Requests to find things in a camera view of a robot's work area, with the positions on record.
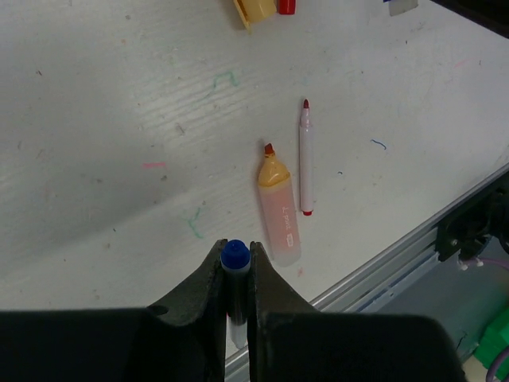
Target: green object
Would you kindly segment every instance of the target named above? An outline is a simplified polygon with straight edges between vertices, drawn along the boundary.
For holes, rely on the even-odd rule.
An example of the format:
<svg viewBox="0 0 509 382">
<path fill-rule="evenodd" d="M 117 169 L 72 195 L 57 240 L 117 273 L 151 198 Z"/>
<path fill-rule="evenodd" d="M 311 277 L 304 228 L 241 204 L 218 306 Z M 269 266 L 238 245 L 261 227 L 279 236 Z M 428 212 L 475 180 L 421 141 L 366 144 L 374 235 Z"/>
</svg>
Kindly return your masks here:
<svg viewBox="0 0 509 382">
<path fill-rule="evenodd" d="M 474 357 L 489 368 L 496 356 L 509 346 L 509 308 L 505 309 L 484 331 Z M 509 358 L 499 367 L 496 377 L 503 380 L 509 374 Z"/>
</svg>

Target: blue marker cap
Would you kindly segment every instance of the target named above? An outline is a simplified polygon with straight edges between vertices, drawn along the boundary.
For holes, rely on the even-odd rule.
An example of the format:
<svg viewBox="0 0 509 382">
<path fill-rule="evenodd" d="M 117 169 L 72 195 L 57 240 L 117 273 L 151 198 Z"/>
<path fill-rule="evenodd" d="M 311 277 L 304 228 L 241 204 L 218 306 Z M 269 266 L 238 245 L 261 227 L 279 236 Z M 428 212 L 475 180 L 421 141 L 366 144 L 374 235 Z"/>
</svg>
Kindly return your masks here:
<svg viewBox="0 0 509 382">
<path fill-rule="evenodd" d="M 221 263 L 230 269 L 244 268 L 250 259 L 249 249 L 240 240 L 228 241 L 221 252 Z"/>
</svg>

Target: yellow object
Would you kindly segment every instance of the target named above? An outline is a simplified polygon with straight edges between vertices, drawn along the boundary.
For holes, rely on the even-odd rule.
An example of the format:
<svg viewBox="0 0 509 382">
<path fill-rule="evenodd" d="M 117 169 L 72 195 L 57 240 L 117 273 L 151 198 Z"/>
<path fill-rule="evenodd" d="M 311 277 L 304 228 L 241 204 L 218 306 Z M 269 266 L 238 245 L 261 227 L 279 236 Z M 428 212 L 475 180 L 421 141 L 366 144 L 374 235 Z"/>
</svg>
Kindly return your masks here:
<svg viewBox="0 0 509 382">
<path fill-rule="evenodd" d="M 233 0 L 242 23 L 251 32 L 251 23 L 259 22 L 276 13 L 273 0 Z"/>
<path fill-rule="evenodd" d="M 265 148 L 265 160 L 258 175 L 258 185 L 272 187 L 286 179 L 289 179 L 288 169 L 276 158 L 272 145 L 268 144 Z"/>
</svg>

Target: marker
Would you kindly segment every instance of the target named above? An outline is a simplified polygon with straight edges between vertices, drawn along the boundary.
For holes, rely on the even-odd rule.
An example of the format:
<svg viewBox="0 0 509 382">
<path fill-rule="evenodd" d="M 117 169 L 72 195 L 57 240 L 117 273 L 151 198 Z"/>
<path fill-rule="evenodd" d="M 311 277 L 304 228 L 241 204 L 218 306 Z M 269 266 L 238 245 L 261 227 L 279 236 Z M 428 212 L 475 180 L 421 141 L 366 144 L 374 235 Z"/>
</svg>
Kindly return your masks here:
<svg viewBox="0 0 509 382">
<path fill-rule="evenodd" d="M 304 100 L 299 128 L 301 167 L 301 210 L 305 216 L 313 213 L 313 126 L 309 121 L 309 102 Z"/>
<path fill-rule="evenodd" d="M 247 339 L 247 273 L 251 253 L 240 240 L 228 241 L 221 252 L 221 266 L 226 273 L 227 312 L 230 316 L 230 337 L 237 349 Z"/>
</svg>

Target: red marker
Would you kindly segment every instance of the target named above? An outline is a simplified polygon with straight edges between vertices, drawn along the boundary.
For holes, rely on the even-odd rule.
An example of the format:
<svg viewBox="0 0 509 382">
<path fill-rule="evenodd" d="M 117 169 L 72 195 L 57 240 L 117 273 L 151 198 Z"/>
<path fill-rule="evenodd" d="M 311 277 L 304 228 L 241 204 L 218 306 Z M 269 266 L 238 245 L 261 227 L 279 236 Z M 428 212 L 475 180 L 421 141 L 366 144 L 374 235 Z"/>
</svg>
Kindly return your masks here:
<svg viewBox="0 0 509 382">
<path fill-rule="evenodd" d="M 306 216 L 313 213 L 313 126 L 309 121 L 309 102 L 304 100 L 299 128 L 299 157 L 301 181 L 301 210 Z"/>
</svg>

